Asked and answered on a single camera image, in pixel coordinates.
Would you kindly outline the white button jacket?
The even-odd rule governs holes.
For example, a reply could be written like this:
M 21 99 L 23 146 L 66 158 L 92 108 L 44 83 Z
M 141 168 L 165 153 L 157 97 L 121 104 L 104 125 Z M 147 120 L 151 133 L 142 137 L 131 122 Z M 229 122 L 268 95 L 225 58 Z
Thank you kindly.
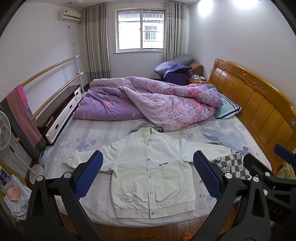
M 195 210 L 191 163 L 196 151 L 209 161 L 231 154 L 227 147 L 174 139 L 153 128 L 102 146 L 102 172 L 111 172 L 116 218 L 160 218 Z

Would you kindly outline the pile of light clothes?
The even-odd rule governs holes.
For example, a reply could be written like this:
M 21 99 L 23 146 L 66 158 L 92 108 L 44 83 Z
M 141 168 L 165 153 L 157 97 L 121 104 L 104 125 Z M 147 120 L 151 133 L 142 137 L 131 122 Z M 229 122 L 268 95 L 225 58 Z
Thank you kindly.
M 17 221 L 25 220 L 32 190 L 24 185 L 17 176 L 12 175 L 4 201 Z

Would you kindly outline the yellow snack bag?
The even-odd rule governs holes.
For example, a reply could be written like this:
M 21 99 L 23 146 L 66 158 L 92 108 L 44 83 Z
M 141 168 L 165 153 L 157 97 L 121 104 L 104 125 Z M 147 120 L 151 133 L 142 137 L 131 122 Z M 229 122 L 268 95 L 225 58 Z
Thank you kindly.
M 291 164 L 283 162 L 276 170 L 276 177 L 295 180 L 295 171 Z

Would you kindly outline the checkered grey folded garment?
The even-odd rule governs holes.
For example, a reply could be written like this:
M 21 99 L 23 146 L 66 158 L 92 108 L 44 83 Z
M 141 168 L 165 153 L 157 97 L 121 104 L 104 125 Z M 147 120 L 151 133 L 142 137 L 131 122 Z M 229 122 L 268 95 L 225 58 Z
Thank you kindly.
M 212 163 L 216 164 L 224 174 L 231 173 L 233 177 L 242 180 L 249 180 L 251 178 L 248 170 L 243 165 L 243 158 L 239 152 L 218 157 Z

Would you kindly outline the orange slipper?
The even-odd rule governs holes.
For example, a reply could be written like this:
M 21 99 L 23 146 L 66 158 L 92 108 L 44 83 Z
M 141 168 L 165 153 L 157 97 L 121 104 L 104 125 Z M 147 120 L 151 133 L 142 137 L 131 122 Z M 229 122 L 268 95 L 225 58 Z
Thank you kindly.
M 190 232 L 183 232 L 180 236 L 180 241 L 190 241 L 192 234 Z

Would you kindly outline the striped teal pillow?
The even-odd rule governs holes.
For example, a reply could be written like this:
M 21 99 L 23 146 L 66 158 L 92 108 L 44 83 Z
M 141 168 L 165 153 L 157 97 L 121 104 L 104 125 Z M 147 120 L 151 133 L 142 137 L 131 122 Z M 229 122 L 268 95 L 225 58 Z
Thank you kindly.
M 218 89 L 212 84 L 206 84 L 208 89 L 216 92 L 218 96 L 222 99 L 223 105 L 218 108 L 215 113 L 214 117 L 217 120 L 227 119 L 235 116 L 236 114 L 240 113 L 242 107 L 234 103 L 225 95 L 221 94 Z

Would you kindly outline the white standing fan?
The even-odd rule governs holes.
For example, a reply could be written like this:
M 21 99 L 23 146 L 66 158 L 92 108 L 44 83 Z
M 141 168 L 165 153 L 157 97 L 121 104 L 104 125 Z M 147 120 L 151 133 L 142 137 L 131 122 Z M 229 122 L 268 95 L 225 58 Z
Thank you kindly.
M 28 160 L 25 160 L 20 155 L 20 147 L 16 143 L 13 144 L 13 133 L 11 131 L 11 124 L 8 117 L 1 111 L 1 157 L 4 162 L 13 169 L 16 173 L 20 174 L 23 178 L 29 175 L 27 183 L 34 184 L 39 175 L 43 175 L 43 166 L 36 164 L 30 167 Z

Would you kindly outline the grey zip hoodie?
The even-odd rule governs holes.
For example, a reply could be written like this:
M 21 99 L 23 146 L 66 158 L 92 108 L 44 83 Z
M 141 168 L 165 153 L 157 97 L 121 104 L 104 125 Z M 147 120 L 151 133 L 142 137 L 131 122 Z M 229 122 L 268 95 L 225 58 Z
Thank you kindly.
M 138 125 L 136 128 L 130 130 L 129 134 L 131 133 L 135 133 L 137 132 L 138 130 L 140 130 L 141 128 L 152 128 L 154 129 L 155 131 L 157 132 L 160 132 L 160 133 L 164 133 L 165 130 L 163 129 L 163 127 L 161 126 L 156 126 L 152 123 L 141 123 L 140 125 Z

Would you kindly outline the wooden nightstand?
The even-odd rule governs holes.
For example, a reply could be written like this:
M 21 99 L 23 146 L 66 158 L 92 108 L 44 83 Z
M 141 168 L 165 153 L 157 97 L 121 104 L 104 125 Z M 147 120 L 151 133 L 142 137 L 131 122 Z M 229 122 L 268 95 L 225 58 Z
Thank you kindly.
M 206 78 L 204 78 L 203 76 L 199 76 L 199 75 L 192 75 L 189 79 L 188 79 L 188 84 L 207 84 L 208 81 L 206 80 Z

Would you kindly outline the grey blue pillow pile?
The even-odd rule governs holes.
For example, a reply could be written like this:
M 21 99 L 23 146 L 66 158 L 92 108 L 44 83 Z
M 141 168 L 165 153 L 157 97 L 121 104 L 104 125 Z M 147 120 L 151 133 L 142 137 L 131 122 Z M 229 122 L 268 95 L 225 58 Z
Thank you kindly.
M 163 74 L 165 73 L 165 71 L 167 69 L 169 69 L 171 66 L 173 66 L 175 64 L 188 66 L 191 63 L 193 63 L 194 61 L 195 61 L 195 59 L 191 58 L 189 55 L 181 54 L 181 55 L 175 57 L 173 60 L 165 61 L 165 62 L 159 64 L 154 69 L 154 72 L 157 73 L 160 77 L 162 77 Z

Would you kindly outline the right grey curtain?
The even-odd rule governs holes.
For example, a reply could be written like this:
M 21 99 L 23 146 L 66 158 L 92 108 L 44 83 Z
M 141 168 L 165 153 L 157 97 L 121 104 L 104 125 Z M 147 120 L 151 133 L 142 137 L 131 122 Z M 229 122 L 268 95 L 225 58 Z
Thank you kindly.
M 186 7 L 184 4 L 167 1 L 165 22 L 165 61 L 185 52 Z

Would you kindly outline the grey curtain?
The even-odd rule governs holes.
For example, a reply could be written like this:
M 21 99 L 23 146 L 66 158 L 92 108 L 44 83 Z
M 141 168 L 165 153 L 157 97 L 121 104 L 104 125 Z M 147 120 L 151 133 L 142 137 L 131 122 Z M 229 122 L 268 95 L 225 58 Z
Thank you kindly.
M 106 4 L 82 10 L 82 47 L 87 79 L 110 78 Z
M 184 4 L 167 1 L 165 22 L 165 61 L 185 52 L 186 7 Z

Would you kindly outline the left grey curtain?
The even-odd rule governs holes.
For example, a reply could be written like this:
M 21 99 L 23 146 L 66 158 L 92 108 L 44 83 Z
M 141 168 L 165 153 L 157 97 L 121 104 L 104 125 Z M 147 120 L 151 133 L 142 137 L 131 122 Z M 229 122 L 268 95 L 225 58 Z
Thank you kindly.
M 110 78 L 106 4 L 82 10 L 82 47 L 87 79 Z

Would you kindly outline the white air conditioner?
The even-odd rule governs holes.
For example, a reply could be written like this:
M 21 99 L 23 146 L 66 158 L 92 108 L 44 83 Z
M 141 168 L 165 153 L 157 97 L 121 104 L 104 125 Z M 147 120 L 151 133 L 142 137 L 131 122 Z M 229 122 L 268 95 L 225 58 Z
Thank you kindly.
M 64 22 L 79 23 L 81 20 L 81 14 L 76 11 L 62 9 L 58 12 L 58 20 Z

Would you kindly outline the white bar support post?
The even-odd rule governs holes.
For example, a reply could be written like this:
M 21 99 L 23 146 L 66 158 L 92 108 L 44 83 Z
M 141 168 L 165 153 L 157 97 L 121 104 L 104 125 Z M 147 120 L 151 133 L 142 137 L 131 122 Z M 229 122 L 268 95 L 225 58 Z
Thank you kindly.
M 79 57 L 80 57 L 80 55 L 75 55 L 75 59 L 76 59 L 76 63 L 77 63 L 78 72 L 79 72 L 79 74 L 80 74 L 80 86 L 81 86 L 81 90 L 82 90 L 82 92 L 84 92 L 83 81 L 82 81 L 82 75 L 83 75 L 83 72 L 80 71 L 79 60 L 78 60 Z

